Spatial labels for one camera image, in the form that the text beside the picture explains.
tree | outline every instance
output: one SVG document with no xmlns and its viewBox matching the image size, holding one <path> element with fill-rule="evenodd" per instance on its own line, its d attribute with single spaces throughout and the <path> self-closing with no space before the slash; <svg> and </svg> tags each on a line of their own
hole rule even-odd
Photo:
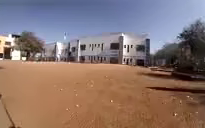
<svg viewBox="0 0 205 128">
<path fill-rule="evenodd" d="M 178 39 L 180 47 L 189 47 L 191 59 L 202 59 L 205 56 L 205 22 L 201 19 L 185 27 Z"/>
<path fill-rule="evenodd" d="M 24 31 L 20 38 L 16 41 L 15 49 L 20 50 L 26 54 L 27 60 L 32 55 L 33 57 L 37 53 L 43 51 L 44 42 L 35 36 L 33 32 Z"/>
<path fill-rule="evenodd" d="M 178 44 L 168 43 L 155 53 L 154 58 L 155 60 L 165 59 L 166 64 L 174 64 L 178 58 L 178 53 Z"/>
</svg>

roof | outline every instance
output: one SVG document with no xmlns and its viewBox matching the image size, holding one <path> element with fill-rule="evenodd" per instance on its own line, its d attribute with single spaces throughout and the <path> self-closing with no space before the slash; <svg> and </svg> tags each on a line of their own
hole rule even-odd
<svg viewBox="0 0 205 128">
<path fill-rule="evenodd" d="M 129 35 L 129 36 L 133 36 L 133 37 L 137 37 L 137 38 L 147 38 L 148 34 L 143 33 L 143 34 L 135 34 L 135 33 L 131 33 L 131 32 L 107 32 L 107 33 L 101 33 L 101 34 L 97 34 L 97 35 L 92 35 L 92 36 L 83 36 L 77 39 L 72 39 L 69 42 L 74 42 L 77 41 L 79 39 L 84 39 L 84 38 L 88 38 L 88 37 L 98 37 L 98 36 L 109 36 L 109 35 Z"/>
</svg>

green tree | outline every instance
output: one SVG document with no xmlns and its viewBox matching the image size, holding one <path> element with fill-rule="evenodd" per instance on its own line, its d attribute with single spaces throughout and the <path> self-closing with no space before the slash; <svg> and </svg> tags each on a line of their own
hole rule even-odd
<svg viewBox="0 0 205 128">
<path fill-rule="evenodd" d="M 168 43 L 155 53 L 154 59 L 165 59 L 166 64 L 174 64 L 178 58 L 178 51 L 177 43 Z"/>
<path fill-rule="evenodd" d="M 15 49 L 25 53 L 27 60 L 43 51 L 44 41 L 40 40 L 33 32 L 24 31 L 16 41 Z"/>
<path fill-rule="evenodd" d="M 180 47 L 189 47 L 191 59 L 203 59 L 205 56 L 205 22 L 201 19 L 185 27 L 179 34 Z"/>
</svg>

window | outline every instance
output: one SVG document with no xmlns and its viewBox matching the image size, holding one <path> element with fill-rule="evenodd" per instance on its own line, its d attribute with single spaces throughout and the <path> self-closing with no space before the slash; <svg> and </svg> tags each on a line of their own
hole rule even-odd
<svg viewBox="0 0 205 128">
<path fill-rule="evenodd" d="M 92 51 L 93 51 L 93 44 L 92 44 Z"/>
<path fill-rule="evenodd" d="M 85 45 L 85 44 L 80 45 L 80 50 L 81 50 L 81 51 L 86 50 L 86 45 Z"/>
<path fill-rule="evenodd" d="M 136 51 L 145 52 L 145 46 L 144 45 L 136 45 Z"/>
<path fill-rule="evenodd" d="M 6 41 L 5 45 L 11 45 L 11 42 Z"/>
<path fill-rule="evenodd" d="M 129 45 L 127 45 L 127 52 L 129 52 Z"/>
<path fill-rule="evenodd" d="M 76 48 L 75 47 L 72 47 L 72 52 L 75 52 L 76 51 Z"/>
<path fill-rule="evenodd" d="M 101 44 L 101 51 L 104 50 L 104 44 Z"/>
<path fill-rule="evenodd" d="M 111 50 L 118 50 L 119 49 L 119 43 L 111 43 L 110 49 Z"/>
</svg>

open field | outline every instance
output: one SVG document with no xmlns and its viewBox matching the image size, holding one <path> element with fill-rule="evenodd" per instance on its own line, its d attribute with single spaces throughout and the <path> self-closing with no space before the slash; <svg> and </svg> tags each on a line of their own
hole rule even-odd
<svg viewBox="0 0 205 128">
<path fill-rule="evenodd" d="M 2 61 L 0 93 L 22 128 L 205 127 L 205 82 L 147 68 Z"/>
</svg>

